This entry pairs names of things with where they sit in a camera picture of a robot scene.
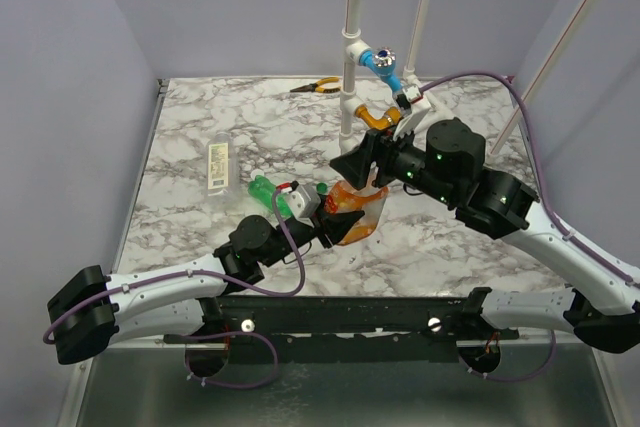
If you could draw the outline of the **green plastic bottle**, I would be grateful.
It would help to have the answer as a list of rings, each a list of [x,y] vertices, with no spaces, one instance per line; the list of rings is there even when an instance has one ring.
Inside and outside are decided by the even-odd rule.
[[[248,184],[249,195],[268,208],[271,212],[273,212],[272,196],[275,190],[276,186],[265,176],[251,180]],[[292,216],[292,212],[282,194],[277,196],[276,204],[283,218],[289,218]]]

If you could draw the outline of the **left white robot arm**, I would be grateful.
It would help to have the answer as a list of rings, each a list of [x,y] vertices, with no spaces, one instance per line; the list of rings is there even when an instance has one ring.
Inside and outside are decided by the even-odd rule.
[[[214,340],[220,315],[202,301],[259,287],[263,268],[314,240],[337,245],[363,212],[319,211],[310,223],[289,218],[272,225],[260,215],[242,219],[228,242],[186,263],[138,274],[106,274],[98,265],[78,271],[47,303],[50,325],[43,341],[62,365],[76,364],[123,340],[154,335]]]

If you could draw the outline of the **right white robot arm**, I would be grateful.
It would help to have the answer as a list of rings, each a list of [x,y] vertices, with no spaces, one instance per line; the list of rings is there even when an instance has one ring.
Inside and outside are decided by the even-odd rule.
[[[459,119],[428,128],[419,149],[410,134],[371,129],[330,166],[356,190],[400,181],[445,204],[465,227],[535,258],[567,288],[547,293],[477,288],[460,326],[480,339],[495,329],[529,327],[574,334],[620,354],[639,343],[639,270],[553,219],[536,192],[485,164],[485,138]]]

